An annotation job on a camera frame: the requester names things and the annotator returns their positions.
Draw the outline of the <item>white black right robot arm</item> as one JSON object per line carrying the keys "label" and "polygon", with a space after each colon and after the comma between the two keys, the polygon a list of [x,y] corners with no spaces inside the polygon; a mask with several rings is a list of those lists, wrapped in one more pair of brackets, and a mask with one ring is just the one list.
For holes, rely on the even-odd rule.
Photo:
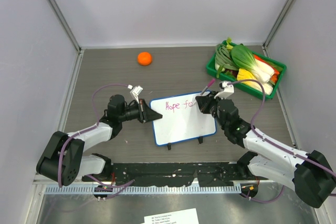
{"label": "white black right robot arm", "polygon": [[215,91],[196,96],[196,103],[203,114],[217,121],[231,143],[248,150],[238,160],[239,177],[273,180],[313,208],[335,196],[335,172],[322,153],[298,150],[269,137],[244,121],[232,100],[220,98]]}

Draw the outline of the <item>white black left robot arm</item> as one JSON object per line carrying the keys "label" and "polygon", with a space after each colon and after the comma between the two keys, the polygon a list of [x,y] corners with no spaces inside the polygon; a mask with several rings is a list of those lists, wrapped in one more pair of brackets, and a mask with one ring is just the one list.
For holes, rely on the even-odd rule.
{"label": "white black left robot arm", "polygon": [[115,138],[122,130],[123,122],[147,123],[162,117],[143,99],[126,103],[124,96],[113,95],[97,124],[77,132],[53,133],[37,162],[36,172],[57,182],[59,187],[69,186],[79,176],[105,182],[113,173],[111,159],[97,153],[85,156],[84,152]]}

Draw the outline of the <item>blue framed whiteboard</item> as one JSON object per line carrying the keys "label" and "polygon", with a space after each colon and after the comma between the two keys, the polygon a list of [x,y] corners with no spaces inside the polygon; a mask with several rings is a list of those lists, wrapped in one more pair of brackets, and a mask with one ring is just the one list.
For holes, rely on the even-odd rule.
{"label": "blue framed whiteboard", "polygon": [[199,92],[153,99],[150,108],[162,115],[152,122],[154,141],[157,146],[166,146],[199,137],[214,135],[217,131],[215,119],[203,114],[195,97]]}

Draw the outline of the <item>white magenta marker pen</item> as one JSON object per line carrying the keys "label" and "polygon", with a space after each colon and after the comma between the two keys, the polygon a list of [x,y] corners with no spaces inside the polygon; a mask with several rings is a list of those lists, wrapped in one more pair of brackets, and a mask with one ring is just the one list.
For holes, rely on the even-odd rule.
{"label": "white magenta marker pen", "polygon": [[206,91],[207,91],[207,89],[209,88],[209,87],[211,87],[213,84],[214,84],[214,82],[215,82],[215,78],[213,78],[204,88],[203,88],[203,90],[201,91],[201,93],[200,93],[200,95],[203,95]]}

